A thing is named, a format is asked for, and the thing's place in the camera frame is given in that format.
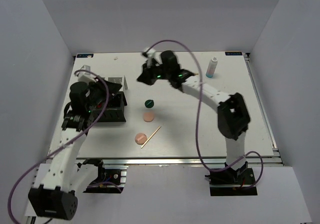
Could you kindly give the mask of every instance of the wire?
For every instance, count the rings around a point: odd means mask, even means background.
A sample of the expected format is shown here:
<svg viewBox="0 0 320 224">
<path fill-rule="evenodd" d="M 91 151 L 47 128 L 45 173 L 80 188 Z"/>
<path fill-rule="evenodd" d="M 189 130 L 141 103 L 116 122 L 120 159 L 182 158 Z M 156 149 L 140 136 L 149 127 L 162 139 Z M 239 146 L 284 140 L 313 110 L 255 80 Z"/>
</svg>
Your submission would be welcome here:
<svg viewBox="0 0 320 224">
<path fill-rule="evenodd" d="M 185 46 L 183 43 L 179 42 L 179 41 L 176 41 L 176 40 L 172 40 L 172 39 L 164 39 L 164 40 L 160 40 L 156 43 L 154 43 L 153 45 L 151 45 L 147 51 L 145 51 L 146 53 L 152 49 L 153 47 L 155 47 L 157 44 L 159 43 L 163 43 L 163 42 L 173 42 L 173 43 L 177 43 L 179 44 L 180 46 L 182 46 L 192 57 L 192 59 L 194 60 L 194 62 L 196 63 L 196 66 L 198 68 L 198 72 L 199 72 L 199 82 L 200 82 L 200 94 L 199 94 L 199 103 L 198 103 L 198 109 L 197 109 L 197 113 L 196 113 L 196 122 L 195 122 L 195 146 L 196 146 L 196 151 L 198 153 L 198 156 L 199 156 L 199 159 L 202 163 L 202 165 L 207 169 L 209 170 L 210 172 L 213 172 L 213 173 L 217 173 L 217 172 L 222 172 L 222 171 L 225 171 L 227 170 L 228 168 L 232 167 L 234 164 L 236 164 L 237 162 L 239 162 L 240 160 L 242 160 L 244 158 L 244 156 L 241 156 L 239 157 L 237 160 L 235 160 L 233 163 L 231 163 L 230 165 L 224 167 L 224 168 L 221 168 L 221 169 L 211 169 L 209 168 L 202 156 L 201 156 L 201 153 L 200 153 L 200 148 L 199 148 L 199 123 L 200 123 L 200 111 L 201 111 L 201 104 L 202 104 L 202 99 L 203 99 L 203 74 L 202 74 L 202 70 L 201 70 L 201 67 L 200 67 L 200 64 L 196 58 L 196 56 L 192 53 L 192 51 L 187 47 Z M 263 160 L 262 160 L 262 157 L 259 153 L 257 153 L 256 151 L 250 151 L 248 153 L 246 153 L 245 156 L 248 156 L 249 154 L 251 153 L 255 153 L 258 155 L 258 157 L 260 158 L 261 160 L 261 172 L 260 172 L 260 175 L 258 177 L 258 179 L 255 181 L 255 183 L 253 183 L 251 186 L 247 187 L 247 188 L 251 188 L 253 187 L 255 184 L 258 183 L 258 181 L 261 179 L 261 176 L 262 176 L 262 173 L 263 173 L 263 170 L 264 170 L 264 164 L 263 164 Z"/>
<path fill-rule="evenodd" d="M 114 186 L 115 188 L 117 188 L 120 193 L 122 193 L 122 190 L 120 189 L 120 187 L 118 187 L 116 184 L 114 184 L 114 183 L 112 183 L 112 182 L 95 183 L 95 184 L 89 185 L 88 188 L 97 188 L 97 187 L 100 186 L 100 185 L 112 185 L 112 186 Z"/>
<path fill-rule="evenodd" d="M 74 74 L 77 74 L 79 72 L 87 72 L 87 73 L 90 73 L 94 76 L 96 76 L 97 79 L 99 79 L 102 84 L 105 86 L 105 89 L 106 89 L 106 98 L 105 98 L 105 104 L 101 110 L 101 112 L 99 113 L 98 117 L 86 128 L 83 130 L 83 132 L 81 132 L 80 134 L 78 134 L 77 136 L 75 136 L 74 138 L 72 138 L 70 141 L 66 142 L 64 145 L 62 145 L 61 147 L 59 147 L 58 149 L 56 149 L 55 151 L 53 151 L 52 153 L 48 154 L 45 158 L 41 159 L 40 161 L 38 161 L 36 164 L 34 164 L 32 167 L 30 167 L 25 173 L 23 173 L 21 175 L 21 177 L 19 177 L 19 179 L 16 181 L 16 183 L 13 185 L 11 191 L 10 191 L 10 194 L 9 194 L 9 197 L 8 197 L 8 203 L 7 203 L 7 210 L 8 210 L 8 214 L 11 218 L 11 220 L 15 223 L 15 224 L 20 224 L 17 219 L 14 217 L 13 215 L 13 212 L 12 212 L 12 207 L 11 207 L 11 204 L 12 204 L 12 198 L 13 198 L 13 195 L 14 195 L 14 192 L 18 186 L 18 184 L 21 182 L 21 180 L 28 174 L 30 173 L 34 168 L 36 168 L 37 166 L 39 166 L 41 163 L 43 163 L 44 161 L 46 161 L 48 158 L 52 157 L 53 155 L 61 152 L 63 149 L 65 149 L 67 146 L 69 146 L 70 144 L 72 144 L 75 140 L 77 140 L 79 137 L 81 137 L 83 134 L 87 133 L 89 131 L 90 128 L 93 127 L 94 124 L 97 123 L 97 121 L 100 119 L 100 117 L 103 115 L 106 107 L 107 107 L 107 104 L 108 104 L 108 100 L 109 100 L 109 89 L 108 89 L 108 86 L 106 84 L 106 82 L 104 82 L 104 80 L 98 76 L 97 74 L 91 72 L 91 71 L 88 71 L 88 70 L 85 70 L 85 69 L 79 69 L 77 71 L 74 72 Z"/>
<path fill-rule="evenodd" d="M 53 218 L 50 218 L 48 221 L 46 221 L 44 224 L 48 224 L 49 222 L 51 222 L 53 220 Z"/>
</svg>

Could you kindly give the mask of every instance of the white wall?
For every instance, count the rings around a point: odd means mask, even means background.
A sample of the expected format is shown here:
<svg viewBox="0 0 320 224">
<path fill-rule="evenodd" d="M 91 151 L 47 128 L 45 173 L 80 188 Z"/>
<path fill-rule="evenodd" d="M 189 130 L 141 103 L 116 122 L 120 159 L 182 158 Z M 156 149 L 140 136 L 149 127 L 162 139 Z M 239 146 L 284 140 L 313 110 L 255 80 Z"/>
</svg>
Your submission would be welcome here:
<svg viewBox="0 0 320 224">
<path fill-rule="evenodd" d="M 250 52 L 278 2 L 278 0 L 43 1 L 72 54 L 139 52 L 147 45 L 164 38 L 178 39 L 193 51 Z"/>
<path fill-rule="evenodd" d="M 9 192 L 48 151 L 73 60 L 42 0 L 0 0 L 0 17 L 0 223 L 11 223 Z M 33 175 L 13 199 L 19 220 Z"/>
<path fill-rule="evenodd" d="M 320 224 L 320 0 L 280 0 L 251 54 L 280 154 Z"/>
</svg>

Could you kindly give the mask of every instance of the orange circle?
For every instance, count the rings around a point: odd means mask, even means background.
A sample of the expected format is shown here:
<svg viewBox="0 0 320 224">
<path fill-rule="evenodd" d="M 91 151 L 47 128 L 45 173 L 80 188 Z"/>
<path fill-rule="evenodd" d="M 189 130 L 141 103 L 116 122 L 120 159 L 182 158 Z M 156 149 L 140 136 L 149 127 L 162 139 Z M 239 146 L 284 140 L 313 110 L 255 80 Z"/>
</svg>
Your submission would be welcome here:
<svg viewBox="0 0 320 224">
<path fill-rule="evenodd" d="M 143 114 L 143 120 L 145 122 L 152 122 L 154 118 L 155 118 L 154 112 L 146 112 Z"/>
<path fill-rule="evenodd" d="M 144 134 L 144 133 L 138 133 L 136 136 L 135 136 L 135 142 L 139 145 L 142 145 L 143 143 L 146 142 L 147 140 L 147 136 Z"/>
</svg>

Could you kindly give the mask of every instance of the table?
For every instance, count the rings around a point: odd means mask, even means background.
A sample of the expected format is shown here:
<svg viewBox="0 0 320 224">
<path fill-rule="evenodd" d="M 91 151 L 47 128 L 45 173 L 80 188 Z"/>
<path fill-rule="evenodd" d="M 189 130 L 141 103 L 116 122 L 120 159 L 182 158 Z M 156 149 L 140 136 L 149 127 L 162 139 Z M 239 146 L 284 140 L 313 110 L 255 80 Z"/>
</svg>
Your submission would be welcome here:
<svg viewBox="0 0 320 224">
<path fill-rule="evenodd" d="M 253 88 L 245 59 L 240 56 L 226 56 L 225 52 L 194 52 L 202 68 L 204 82 L 218 90 L 234 94 L 239 92 L 246 102 L 251 122 L 246 135 L 245 151 L 255 150 L 262 156 L 273 156 L 272 142 L 265 126 L 263 115 Z M 176 53 L 181 67 L 198 73 L 197 67 L 187 52 Z M 218 59 L 213 78 L 205 76 L 209 60 Z M 93 57 L 76 58 L 73 71 L 83 65 L 89 65 L 91 71 L 102 77 L 125 75 L 128 90 L 125 107 L 125 123 L 99 123 L 93 127 L 82 145 L 78 158 L 193 158 L 197 157 L 195 145 L 195 125 L 198 100 L 173 89 L 165 80 L 158 80 L 155 85 L 138 83 L 136 78 L 141 73 L 141 65 L 146 61 L 140 53 L 95 53 Z M 70 77 L 69 87 L 77 78 Z M 69 87 L 64 106 L 70 101 Z M 143 121 L 145 101 L 154 100 L 152 111 L 155 119 L 151 123 Z M 50 145 L 50 150 L 57 148 L 63 111 Z M 141 149 L 135 143 L 139 132 L 151 135 L 158 126 L 162 128 Z M 219 132 L 217 114 L 202 105 L 200 115 L 199 143 L 204 157 L 225 157 L 225 138 Z"/>
</svg>

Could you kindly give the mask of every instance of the purple cable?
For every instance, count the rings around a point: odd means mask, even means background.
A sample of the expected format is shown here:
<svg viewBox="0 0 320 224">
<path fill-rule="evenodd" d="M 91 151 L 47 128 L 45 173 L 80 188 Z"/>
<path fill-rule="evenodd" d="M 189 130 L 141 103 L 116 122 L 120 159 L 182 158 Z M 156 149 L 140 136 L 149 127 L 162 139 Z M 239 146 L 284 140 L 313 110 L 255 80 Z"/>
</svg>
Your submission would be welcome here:
<svg viewBox="0 0 320 224">
<path fill-rule="evenodd" d="M 90 128 L 93 127 L 94 124 L 97 123 L 97 121 L 100 119 L 100 117 L 103 115 L 106 107 L 107 107 L 107 104 L 108 104 L 108 100 L 109 100 L 109 89 L 108 89 L 108 86 L 106 84 L 106 82 L 104 82 L 104 80 L 98 76 L 97 74 L 91 72 L 91 71 L 88 71 L 88 70 L 85 70 L 85 69 L 79 69 L 77 71 L 74 72 L 74 74 L 76 73 L 79 73 L 79 72 L 87 72 L 87 73 L 90 73 L 94 76 L 96 76 L 97 79 L 99 79 L 105 86 L 105 89 L 106 89 L 106 98 L 105 98 L 105 104 L 100 112 L 100 114 L 98 115 L 98 117 L 91 123 L 90 126 L 88 126 L 83 132 L 81 132 L 80 134 L 78 134 L 77 136 L 75 136 L 74 138 L 72 138 L 70 141 L 68 141 L 67 143 L 65 143 L 64 145 L 62 145 L 61 147 L 59 147 L 58 149 L 56 149 L 55 151 L 53 151 L 52 153 L 48 154 L 45 158 L 41 159 L 39 162 L 37 162 L 36 164 L 34 164 L 32 167 L 30 167 L 25 173 L 23 173 L 21 175 L 21 177 L 19 177 L 19 179 L 16 181 L 16 183 L 14 184 L 14 186 L 12 187 L 11 191 L 10 191 L 10 194 L 9 194 L 9 197 L 8 197 L 8 203 L 7 203 L 7 209 L 8 209 L 8 214 L 11 218 L 11 220 L 15 223 L 15 224 L 20 224 L 17 219 L 15 219 L 14 215 L 13 215 L 13 212 L 12 212 L 12 208 L 11 208 L 11 202 L 12 202 L 12 197 L 14 195 L 14 192 L 18 186 L 18 184 L 21 182 L 21 180 L 28 174 L 30 173 L 34 168 L 36 168 L 37 166 L 39 166 L 41 163 L 43 163 L 45 160 L 47 160 L 49 157 L 52 157 L 53 155 L 61 152 L 64 148 L 66 148 L 68 145 L 70 145 L 71 143 L 73 143 L 75 140 L 77 140 L 79 137 L 81 137 L 83 134 L 87 133 L 89 131 Z"/>
<path fill-rule="evenodd" d="M 198 156 L 199 156 L 199 159 L 202 163 L 202 165 L 207 169 L 209 170 L 210 172 L 214 172 L 214 173 L 218 173 L 218 172 L 222 172 L 222 171 L 225 171 L 227 170 L 228 168 L 232 167 L 234 164 L 236 164 L 237 162 L 239 162 L 242 158 L 244 157 L 239 157 L 237 160 L 235 160 L 233 163 L 231 163 L 230 165 L 224 167 L 224 168 L 221 168 L 221 169 L 211 169 L 209 168 L 202 156 L 201 156 L 201 153 L 200 153 L 200 148 L 199 148 L 199 122 L 200 122 L 200 111 L 201 111 L 201 103 L 202 103 L 202 98 L 203 98 L 203 76 L 202 76 L 202 71 L 201 71 L 201 67 L 200 67 L 200 64 L 197 60 L 197 58 L 195 57 L 195 55 L 192 53 L 192 51 L 187 47 L 185 46 L 183 43 L 179 42 L 179 41 L 176 41 L 176 40 L 172 40 L 172 39 L 164 39 L 164 40 L 160 40 L 156 43 L 154 43 L 153 45 L 151 45 L 150 48 L 148 48 L 147 51 L 145 51 L 146 53 L 152 49 L 153 47 L 155 47 L 157 44 L 159 43 L 163 43 L 163 42 L 173 42 L 173 43 L 177 43 L 179 44 L 180 46 L 182 46 L 183 48 L 185 48 L 185 50 L 191 55 L 192 59 L 194 60 L 194 62 L 196 63 L 196 66 L 198 68 L 198 72 L 199 72 L 199 80 L 200 80 L 200 94 L 199 94 L 199 104 L 198 104 L 198 109 L 197 109 L 197 113 L 196 113 L 196 123 L 195 123 L 195 146 L 196 146 L 196 151 L 198 153 Z M 250 153 L 255 153 L 258 155 L 258 157 L 260 158 L 261 160 L 261 172 L 260 172 L 260 175 L 258 177 L 258 179 L 255 181 L 255 183 L 253 183 L 251 186 L 249 187 L 246 187 L 246 188 L 251 188 L 253 187 L 254 185 L 256 185 L 258 183 L 258 181 L 261 179 L 262 177 L 262 173 L 263 173 L 263 170 L 264 170 L 264 163 L 263 163 L 263 160 L 262 160 L 262 157 L 259 153 L 257 153 L 256 151 L 250 151 L 248 152 L 245 156 L 248 156 Z"/>
<path fill-rule="evenodd" d="M 118 187 L 116 184 L 114 184 L 112 182 L 108 182 L 108 181 L 89 185 L 88 188 L 96 188 L 97 186 L 100 186 L 100 185 L 112 185 L 115 188 L 117 188 L 120 193 L 122 193 L 122 190 L 120 189 L 120 187 Z"/>
</svg>

